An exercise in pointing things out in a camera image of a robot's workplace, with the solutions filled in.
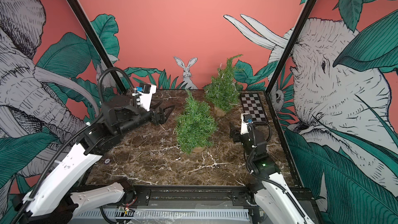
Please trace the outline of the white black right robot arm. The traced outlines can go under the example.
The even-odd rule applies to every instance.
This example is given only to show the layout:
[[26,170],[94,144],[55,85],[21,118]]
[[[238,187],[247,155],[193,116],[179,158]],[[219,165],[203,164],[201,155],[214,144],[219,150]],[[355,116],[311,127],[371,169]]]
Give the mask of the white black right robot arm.
[[230,138],[244,149],[245,167],[257,179],[251,188],[255,205],[264,211],[271,224],[313,224],[288,187],[278,165],[268,154],[272,129],[267,122],[243,120],[237,128],[230,123]]

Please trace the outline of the small green christmas tree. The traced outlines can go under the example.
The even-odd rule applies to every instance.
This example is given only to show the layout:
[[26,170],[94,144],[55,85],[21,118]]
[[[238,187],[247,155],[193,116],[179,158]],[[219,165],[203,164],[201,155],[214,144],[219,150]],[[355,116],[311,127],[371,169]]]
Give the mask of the small green christmas tree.
[[235,72],[241,71],[241,69],[233,65],[233,60],[241,56],[228,58],[226,67],[224,69],[221,66],[217,68],[218,75],[212,76],[211,83],[204,87],[206,100],[226,113],[238,104],[239,92],[243,88],[234,79]]

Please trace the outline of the large green christmas tree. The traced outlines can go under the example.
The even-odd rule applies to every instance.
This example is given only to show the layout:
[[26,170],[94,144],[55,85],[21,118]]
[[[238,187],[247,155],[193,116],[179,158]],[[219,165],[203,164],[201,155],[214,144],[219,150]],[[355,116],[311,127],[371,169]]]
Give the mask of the large green christmas tree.
[[177,143],[185,153],[192,153],[195,148],[213,145],[211,136],[218,130],[218,125],[210,113],[210,106],[196,100],[190,90],[182,114],[176,117]]

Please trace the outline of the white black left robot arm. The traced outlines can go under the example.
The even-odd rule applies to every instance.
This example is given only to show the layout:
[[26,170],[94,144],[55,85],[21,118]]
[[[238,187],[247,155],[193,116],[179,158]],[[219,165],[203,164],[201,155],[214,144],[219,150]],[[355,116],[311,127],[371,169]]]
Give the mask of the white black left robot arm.
[[32,191],[14,198],[13,207],[17,211],[12,219],[14,224],[66,224],[85,211],[111,203],[119,202],[128,211],[137,201],[137,192],[127,180],[88,191],[72,191],[75,183],[128,132],[149,122],[166,123],[175,108],[174,105],[163,108],[161,100],[152,104],[156,86],[146,83],[132,87],[129,95],[106,101],[103,79],[112,72],[127,77],[117,67],[108,68],[100,75],[97,89],[101,112],[67,142],[71,150],[58,165],[55,165],[58,156],[51,158]]

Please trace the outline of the large tree wooden base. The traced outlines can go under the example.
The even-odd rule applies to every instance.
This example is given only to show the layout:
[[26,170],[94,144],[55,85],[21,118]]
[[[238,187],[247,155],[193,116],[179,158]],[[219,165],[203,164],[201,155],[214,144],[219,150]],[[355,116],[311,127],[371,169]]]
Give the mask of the large tree wooden base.
[[195,147],[194,149],[192,149],[193,153],[200,153],[203,152],[206,149],[206,147]]

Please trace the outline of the small tree wooden base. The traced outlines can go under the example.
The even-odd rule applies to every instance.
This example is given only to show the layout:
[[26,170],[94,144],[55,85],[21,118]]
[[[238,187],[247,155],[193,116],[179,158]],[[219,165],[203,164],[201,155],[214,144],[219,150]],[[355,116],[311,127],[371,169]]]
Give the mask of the small tree wooden base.
[[222,109],[220,109],[216,106],[214,107],[214,113],[216,116],[219,116],[219,117],[223,117],[227,114],[225,111],[223,111]]

